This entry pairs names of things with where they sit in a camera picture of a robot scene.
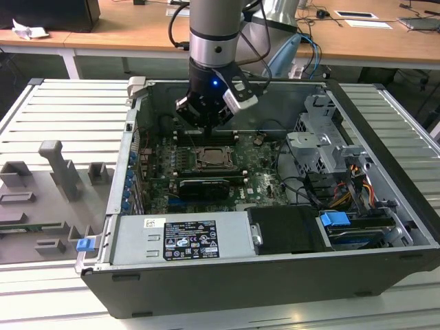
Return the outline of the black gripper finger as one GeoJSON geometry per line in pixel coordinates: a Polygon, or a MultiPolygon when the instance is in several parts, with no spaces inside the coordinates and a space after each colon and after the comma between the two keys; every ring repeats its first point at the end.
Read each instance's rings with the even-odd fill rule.
{"type": "Polygon", "coordinates": [[[209,125],[208,125],[208,135],[211,135],[212,132],[220,126],[223,126],[226,124],[234,114],[231,112],[231,110],[224,106],[221,109],[215,109],[208,115],[209,119],[209,125]]]}
{"type": "Polygon", "coordinates": [[[206,104],[198,97],[185,96],[176,101],[176,112],[190,126],[201,129],[203,134],[210,135],[210,118],[206,104]]]}

